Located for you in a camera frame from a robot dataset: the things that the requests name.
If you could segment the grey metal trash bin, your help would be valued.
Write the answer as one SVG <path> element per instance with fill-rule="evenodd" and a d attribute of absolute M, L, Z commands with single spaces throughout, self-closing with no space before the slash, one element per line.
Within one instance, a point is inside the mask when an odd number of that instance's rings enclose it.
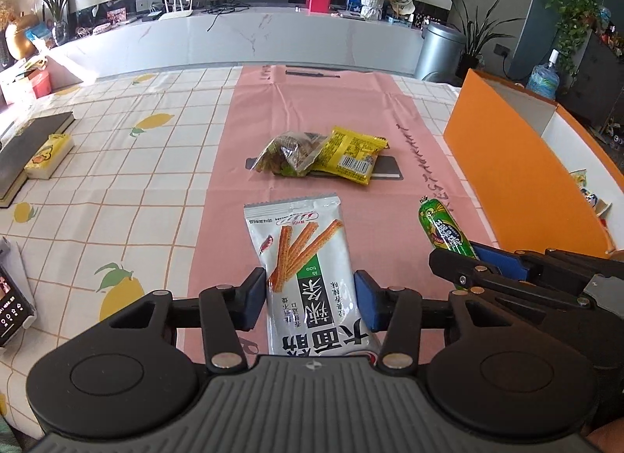
<path fill-rule="evenodd" d="M 422 49 L 415 77 L 419 80 L 454 85 L 457 69 L 466 45 L 465 35 L 445 24 L 431 22 L 422 31 Z"/>

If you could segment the white spicy strip packet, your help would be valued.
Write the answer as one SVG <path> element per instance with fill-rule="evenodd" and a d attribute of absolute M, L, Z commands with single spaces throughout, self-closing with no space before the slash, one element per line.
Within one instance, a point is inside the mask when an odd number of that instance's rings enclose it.
<path fill-rule="evenodd" d="M 376 357 L 380 342 L 356 301 L 340 198 L 248 204 L 243 212 L 268 275 L 269 353 Z"/>

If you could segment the pale yellow chip bag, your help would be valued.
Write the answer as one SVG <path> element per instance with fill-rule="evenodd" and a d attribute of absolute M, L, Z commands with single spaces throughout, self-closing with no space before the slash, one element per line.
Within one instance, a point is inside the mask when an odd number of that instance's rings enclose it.
<path fill-rule="evenodd" d="M 587 170 L 578 169 L 569 172 L 575 183 L 580 188 L 585 200 L 590 204 L 594 213 L 601 219 L 604 219 L 611 204 L 603 201 L 597 194 L 590 191 L 587 187 Z"/>

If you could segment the blue water jug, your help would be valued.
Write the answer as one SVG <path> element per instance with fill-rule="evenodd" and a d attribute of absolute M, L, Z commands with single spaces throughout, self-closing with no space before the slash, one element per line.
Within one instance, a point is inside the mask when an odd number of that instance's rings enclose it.
<path fill-rule="evenodd" d="M 545 64 L 538 64 L 529 77 L 526 89 L 545 98 L 555 100 L 556 91 L 560 86 L 556 62 L 560 52 L 553 49 Z"/>

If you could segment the red box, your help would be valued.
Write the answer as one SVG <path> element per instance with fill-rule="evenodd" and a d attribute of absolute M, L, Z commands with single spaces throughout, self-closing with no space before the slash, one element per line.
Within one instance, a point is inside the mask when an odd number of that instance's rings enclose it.
<path fill-rule="evenodd" d="M 328 14 L 331 0 L 306 0 L 306 8 L 310 13 Z"/>

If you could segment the yellow snack packet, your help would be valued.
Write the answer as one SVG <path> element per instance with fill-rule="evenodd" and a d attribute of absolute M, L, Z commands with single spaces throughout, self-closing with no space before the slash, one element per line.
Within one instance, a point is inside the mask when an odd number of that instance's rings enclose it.
<path fill-rule="evenodd" d="M 388 140 L 335 126 L 311 170 L 368 186 L 379 154 Z"/>

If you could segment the golden vase dried flowers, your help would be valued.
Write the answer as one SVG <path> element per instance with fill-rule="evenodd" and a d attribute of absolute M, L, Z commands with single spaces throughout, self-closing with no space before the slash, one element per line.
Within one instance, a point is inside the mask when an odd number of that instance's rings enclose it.
<path fill-rule="evenodd" d="M 9 0 L 1 0 L 1 37 L 6 49 L 15 60 L 21 60 L 35 53 L 34 44 L 25 34 L 30 28 L 39 24 L 34 13 L 17 13 Z"/>

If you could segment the orange cardboard box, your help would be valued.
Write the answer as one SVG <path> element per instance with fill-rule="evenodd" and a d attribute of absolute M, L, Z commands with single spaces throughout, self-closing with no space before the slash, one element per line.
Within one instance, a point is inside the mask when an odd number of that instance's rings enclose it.
<path fill-rule="evenodd" d="M 607 257 L 623 247 L 623 174 L 561 105 L 469 71 L 443 133 L 499 246 Z M 611 206 L 599 218 L 569 172 Z"/>

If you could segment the trailing ivy plant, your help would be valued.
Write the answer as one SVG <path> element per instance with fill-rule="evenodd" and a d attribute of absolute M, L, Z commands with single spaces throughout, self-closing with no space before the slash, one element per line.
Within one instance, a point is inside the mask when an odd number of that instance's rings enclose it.
<path fill-rule="evenodd" d="M 560 71 L 574 77 L 578 67 L 574 57 L 585 43 L 600 16 L 597 0 L 544 0 L 545 9 L 557 15 L 553 48 L 558 50 Z"/>

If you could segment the red storage bin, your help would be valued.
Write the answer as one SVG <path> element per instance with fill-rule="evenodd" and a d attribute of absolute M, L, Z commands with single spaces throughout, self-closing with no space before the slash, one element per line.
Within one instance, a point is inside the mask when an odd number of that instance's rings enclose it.
<path fill-rule="evenodd" d="M 36 98 L 48 96 L 52 93 L 52 85 L 49 72 L 37 70 L 28 75 L 31 87 Z"/>

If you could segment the pink table mat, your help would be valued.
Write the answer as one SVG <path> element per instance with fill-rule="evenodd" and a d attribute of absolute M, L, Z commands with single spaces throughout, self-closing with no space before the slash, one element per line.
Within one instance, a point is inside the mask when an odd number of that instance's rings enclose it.
<path fill-rule="evenodd" d="M 210 313 L 187 335 L 186 353 L 200 360 L 216 340 L 248 365 L 261 355 L 379 355 L 384 336 L 355 286 L 358 270 L 426 298 L 450 293 L 428 265 L 427 202 L 450 212 L 465 243 L 491 243 L 439 137 L 390 76 L 244 69 L 189 289 L 220 295 L 259 271 L 259 307 L 246 319 Z"/>

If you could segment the yellow duck tissue pack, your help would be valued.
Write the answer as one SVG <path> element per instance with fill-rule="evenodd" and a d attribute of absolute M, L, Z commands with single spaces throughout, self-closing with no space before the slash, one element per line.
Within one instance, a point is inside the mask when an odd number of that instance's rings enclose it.
<path fill-rule="evenodd" d="M 50 134 L 24 167 L 28 179 L 49 180 L 74 147 L 71 134 Z"/>

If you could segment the green sausage packet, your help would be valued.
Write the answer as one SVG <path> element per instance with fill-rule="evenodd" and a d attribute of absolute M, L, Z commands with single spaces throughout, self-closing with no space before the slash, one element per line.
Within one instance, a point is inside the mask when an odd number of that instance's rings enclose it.
<path fill-rule="evenodd" d="M 421 198 L 419 222 L 428 240 L 436 248 L 477 260 L 477 253 L 459 225 L 438 198 Z"/>

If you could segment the checked lemon tablecloth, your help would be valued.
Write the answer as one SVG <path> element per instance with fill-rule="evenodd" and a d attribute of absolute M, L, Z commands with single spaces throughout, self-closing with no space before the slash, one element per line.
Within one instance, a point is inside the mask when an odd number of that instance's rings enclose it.
<path fill-rule="evenodd" d="M 470 239 L 496 241 L 443 140 L 458 95 L 385 73 L 264 65 L 100 80 L 26 107 L 28 115 L 71 112 L 74 146 L 51 177 L 25 183 L 1 213 L 38 310 L 1 355 L 6 420 L 41 436 L 28 372 L 109 311 L 157 289 L 186 298 L 241 282 L 259 263 L 244 221 L 248 203 L 334 193 L 355 267 L 444 297 L 449 288 L 426 265 L 420 198 L 445 201 Z M 277 134 L 336 126 L 385 137 L 399 177 L 362 187 L 246 165 Z"/>

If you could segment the tall green potted plant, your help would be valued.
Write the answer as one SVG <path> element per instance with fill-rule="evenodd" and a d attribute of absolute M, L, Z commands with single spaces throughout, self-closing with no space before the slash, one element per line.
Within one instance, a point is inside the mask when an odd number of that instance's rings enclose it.
<path fill-rule="evenodd" d="M 500 27 L 523 21 L 523 17 L 495 18 L 494 12 L 500 3 L 501 0 L 495 0 L 486 12 L 481 15 L 478 5 L 470 11 L 464 0 L 450 0 L 452 11 L 460 20 L 457 30 L 465 38 L 456 73 L 459 79 L 465 79 L 468 71 L 477 69 L 480 64 L 482 50 L 488 43 L 497 39 L 512 38 L 511 34 L 499 31 Z"/>

